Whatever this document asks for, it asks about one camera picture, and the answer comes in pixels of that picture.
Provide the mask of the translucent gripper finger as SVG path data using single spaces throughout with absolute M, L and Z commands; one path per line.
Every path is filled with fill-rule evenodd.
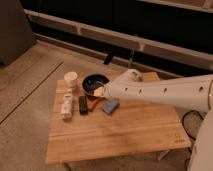
M 104 94 L 104 88 L 103 87 L 99 87 L 94 91 L 95 97 L 102 97 L 103 94 Z

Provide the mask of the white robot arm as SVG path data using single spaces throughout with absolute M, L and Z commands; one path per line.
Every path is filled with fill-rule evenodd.
M 206 112 L 187 171 L 213 171 L 213 74 L 145 82 L 138 70 L 128 69 L 95 89 L 94 96 L 142 100 Z

